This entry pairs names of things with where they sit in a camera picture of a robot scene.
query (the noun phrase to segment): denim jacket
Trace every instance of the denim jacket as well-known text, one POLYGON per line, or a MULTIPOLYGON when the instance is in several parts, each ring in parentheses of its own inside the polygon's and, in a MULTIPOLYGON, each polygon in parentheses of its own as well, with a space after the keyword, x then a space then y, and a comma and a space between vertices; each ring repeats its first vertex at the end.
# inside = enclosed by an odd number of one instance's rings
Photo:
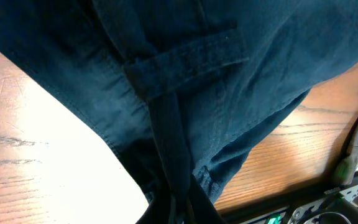
POLYGON ((150 202, 193 182, 214 202, 313 85, 358 62, 358 1, 0 0, 0 52, 150 202))

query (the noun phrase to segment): wood grain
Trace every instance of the wood grain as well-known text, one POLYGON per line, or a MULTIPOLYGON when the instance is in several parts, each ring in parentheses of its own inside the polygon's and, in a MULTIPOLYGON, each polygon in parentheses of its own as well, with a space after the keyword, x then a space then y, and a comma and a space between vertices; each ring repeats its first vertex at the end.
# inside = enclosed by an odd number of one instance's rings
POLYGON ((322 83, 251 151, 215 203, 222 213, 323 181, 358 117, 358 64, 322 83))
MULTIPOLYGON (((358 65, 314 88, 215 203, 226 212, 321 180, 358 116, 358 65)), ((85 124, 0 54, 0 223, 135 223, 140 189, 85 124)))

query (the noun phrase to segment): stitching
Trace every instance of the stitching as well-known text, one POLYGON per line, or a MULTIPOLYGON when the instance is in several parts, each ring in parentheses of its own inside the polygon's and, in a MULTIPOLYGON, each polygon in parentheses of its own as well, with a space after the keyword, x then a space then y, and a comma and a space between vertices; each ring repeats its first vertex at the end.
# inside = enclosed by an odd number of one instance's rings
MULTIPOLYGON (((214 44, 211 44, 211 45, 218 45, 220 42, 224 41, 225 39, 223 40, 218 40, 216 41, 214 44)), ((211 64, 221 64, 221 63, 228 63, 228 62, 234 62, 236 61, 238 58, 242 58, 243 61, 248 61, 249 60, 249 57, 247 57, 247 54, 246 54, 246 47, 244 44, 242 44, 240 46, 240 48, 242 50, 240 50, 240 52, 229 52, 228 55, 226 55, 225 58, 222 58, 222 59, 212 59, 212 60, 209 60, 209 61, 206 61, 204 63, 201 63, 199 65, 196 65, 196 66, 193 66, 191 68, 189 68, 187 71, 183 72, 184 69, 181 69, 180 71, 178 72, 175 72, 173 75, 169 76, 169 78, 167 79, 164 79, 165 81, 163 83, 170 83, 172 82, 172 80, 175 80, 175 79, 179 79, 182 83, 184 82, 187 82, 188 80, 191 80, 194 76, 198 76, 198 75, 202 75, 202 74, 205 74, 205 72, 199 72, 197 73, 196 75, 193 75, 192 77, 189 77, 188 74, 189 73, 193 73, 195 70, 204 70, 206 67, 209 67, 211 64)), ((201 54, 204 52, 204 51, 207 51, 206 47, 204 46, 201 46, 199 48, 202 52, 200 52, 201 54)), ((174 50, 172 52, 169 53, 169 55, 172 55, 172 56, 176 56, 177 61, 181 61, 182 58, 184 55, 188 55, 188 54, 192 54, 195 50, 197 49, 191 49, 190 51, 186 51, 185 49, 183 49, 184 52, 182 52, 179 57, 177 55, 175 55, 175 53, 177 53, 177 50, 174 50)), ((150 61, 147 61, 147 62, 142 62, 141 64, 138 64, 138 65, 133 65, 131 66, 129 69, 132 70, 132 71, 136 71, 137 68, 136 67, 143 67, 142 70, 140 70, 140 74, 143 75, 143 74, 150 74, 150 73, 156 73, 158 74, 158 71, 156 71, 156 65, 155 63, 152 63, 152 62, 155 62, 157 60, 158 56, 155 57, 153 60, 150 60, 150 61)), ((160 64, 161 67, 166 67, 166 62, 163 63, 163 64, 160 64)), ((160 75, 154 75, 154 77, 158 80, 160 80, 160 75)), ((155 85, 152 86, 152 88, 150 87, 150 85, 138 85, 137 82, 133 83, 138 89, 140 89, 141 91, 143 92, 146 92, 146 95, 152 95, 152 96, 149 96, 148 98, 155 98, 156 96, 158 95, 161 95, 162 94, 162 90, 160 89, 167 89, 167 85, 163 85, 163 83, 159 82, 159 88, 156 88, 155 85)))
MULTIPOLYGON (((218 36, 222 36, 222 37, 230 37, 229 39, 230 40, 233 40, 233 39, 237 39, 237 40, 241 40, 241 34, 239 33, 234 33, 234 34, 227 34, 227 35, 223 35, 225 34, 222 33, 222 34, 218 34, 218 36)), ((221 42, 227 42, 227 39, 226 38, 222 38, 222 37, 219 37, 218 40, 208 40, 209 38, 212 38, 213 36, 211 37, 205 37, 201 40, 198 40, 196 42, 193 42, 193 43, 190 43, 188 45, 185 45, 185 46, 182 46, 182 47, 179 47, 177 49, 173 49, 167 53, 163 53, 162 55, 158 55, 156 57, 153 57, 151 59, 148 59, 144 62, 140 62, 140 63, 135 63, 133 65, 130 65, 130 69, 131 70, 136 70, 136 67, 143 67, 140 72, 141 73, 152 73, 156 70, 158 70, 158 68, 156 68, 156 61, 158 58, 162 57, 171 57, 171 56, 175 56, 175 57, 184 57, 184 56, 188 56, 189 54, 192 54, 193 52, 196 52, 196 51, 199 51, 199 50, 202 50, 202 51, 208 51, 209 49, 207 49, 208 47, 213 47, 213 46, 216 46, 218 44, 220 44, 221 42)), ((160 63, 158 64, 159 67, 166 67, 167 66, 167 63, 168 62, 164 62, 164 63, 160 63)))
POLYGON ((213 177, 212 177, 211 173, 209 172, 208 168, 206 167, 206 165, 204 165, 203 167, 204 167, 203 176, 205 177, 205 174, 207 174, 208 175, 207 178, 210 180, 210 182, 212 182, 213 184, 216 184, 221 189, 222 186, 213 179, 213 177))
MULTIPOLYGON (((94 39, 94 35, 96 34, 93 34, 91 36, 91 38, 88 39, 88 41, 94 39)), ((18 63, 22 65, 22 67, 26 68, 26 70, 30 73, 33 73, 34 75, 38 75, 38 73, 33 70, 32 68, 30 68, 27 64, 27 62, 25 62, 18 54, 16 54, 15 52, 13 51, 9 51, 8 52, 15 58, 17 59, 18 63)), ((115 70, 114 67, 110 64, 110 63, 107 63, 107 65, 110 67, 110 69, 112 70, 115 70)), ((73 109, 74 111, 76 111, 80 116, 83 117, 83 119, 86 121, 86 123, 90 124, 91 126, 89 126, 94 132, 96 132, 101 138, 102 140, 109 146, 109 148, 112 150, 112 152, 116 155, 116 157, 118 159, 120 159, 120 154, 118 153, 116 147, 114 146, 114 144, 112 143, 112 141, 104 134, 104 132, 102 132, 89 118, 88 116, 86 116, 84 114, 84 112, 82 112, 81 110, 79 110, 75 104, 70 101, 66 95, 60 93, 54 86, 51 86, 49 85, 47 82, 45 82, 45 80, 42 78, 42 76, 38 75, 38 81, 39 83, 42 83, 44 86, 46 86, 47 88, 51 89, 51 92, 53 91, 53 93, 55 93, 56 95, 60 96, 62 98, 62 100, 65 101, 66 103, 66 107, 68 109, 73 109)))
MULTIPOLYGON (((307 89, 308 89, 308 88, 302 89, 302 90, 298 91, 298 92, 296 93, 296 95, 298 95, 298 96, 301 95, 301 94, 304 93, 307 89)), ((259 122, 259 121, 261 120, 261 118, 266 117, 266 115, 268 115, 268 114, 272 114, 273 111, 276 111, 277 109, 281 108, 281 107, 282 107, 283 105, 285 105, 285 104, 288 104, 290 101, 293 101, 294 99, 295 99, 295 98, 289 98, 289 99, 287 99, 286 101, 284 101, 283 103, 280 103, 278 106, 276 106, 276 107, 274 107, 274 108, 271 108, 271 109, 270 109, 267 113, 265 113, 263 116, 260 116, 259 118, 254 119, 253 121, 247 123, 244 128, 240 129, 240 131, 238 131, 237 133, 232 134, 232 136, 238 136, 239 134, 244 133, 245 129, 247 129, 248 126, 253 125, 253 124, 256 123, 256 122, 259 122)))

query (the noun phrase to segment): metal component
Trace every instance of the metal component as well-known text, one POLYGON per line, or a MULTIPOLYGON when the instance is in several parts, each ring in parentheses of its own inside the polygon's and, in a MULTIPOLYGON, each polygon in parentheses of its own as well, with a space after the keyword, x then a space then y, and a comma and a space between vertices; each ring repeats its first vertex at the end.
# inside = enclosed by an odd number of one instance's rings
POLYGON ((346 200, 338 200, 332 203, 327 209, 331 212, 345 215, 350 223, 358 223, 358 208, 346 200))
POLYGON ((325 224, 352 224, 346 216, 338 212, 323 212, 319 215, 319 220, 325 224))
POLYGON ((358 208, 358 205, 356 205, 354 202, 351 202, 351 204, 352 204, 353 206, 355 206, 356 208, 358 208))
POLYGON ((358 196, 358 173, 356 173, 353 183, 343 189, 336 187, 327 190, 326 185, 316 184, 223 214, 223 217, 230 224, 264 224, 272 215, 280 214, 281 224, 318 224, 322 222, 310 216, 317 211, 320 214, 321 212, 331 212, 325 208, 333 201, 334 195, 340 196, 335 197, 336 199, 352 202, 358 196), (306 223, 298 223, 305 217, 310 217, 310 219, 306 223))

